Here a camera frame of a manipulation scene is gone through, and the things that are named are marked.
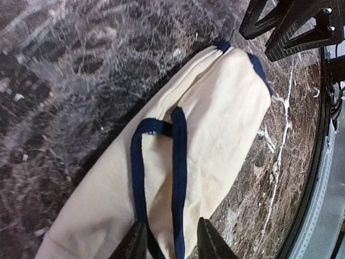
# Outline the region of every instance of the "navy blue strap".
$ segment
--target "navy blue strap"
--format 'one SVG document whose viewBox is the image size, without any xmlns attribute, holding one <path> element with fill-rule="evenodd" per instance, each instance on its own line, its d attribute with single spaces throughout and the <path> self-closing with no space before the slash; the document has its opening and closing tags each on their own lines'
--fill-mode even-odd
<svg viewBox="0 0 345 259">
<path fill-rule="evenodd" d="M 172 115 L 172 225 L 174 228 L 175 256 L 184 259 L 183 208 L 187 191 L 187 122 L 180 107 Z"/>
<path fill-rule="evenodd" d="M 130 147 L 132 164 L 132 187 L 136 216 L 147 226 L 148 249 L 154 259 L 164 258 L 148 224 L 144 161 L 142 156 L 142 135 L 162 134 L 173 139 L 172 149 L 172 224 L 174 229 L 176 259 L 184 259 L 185 245 L 183 236 L 183 208 L 187 189 L 187 123 L 180 107 L 174 109 L 172 124 L 165 121 L 148 118 L 141 121 L 136 129 Z"/>
</svg>

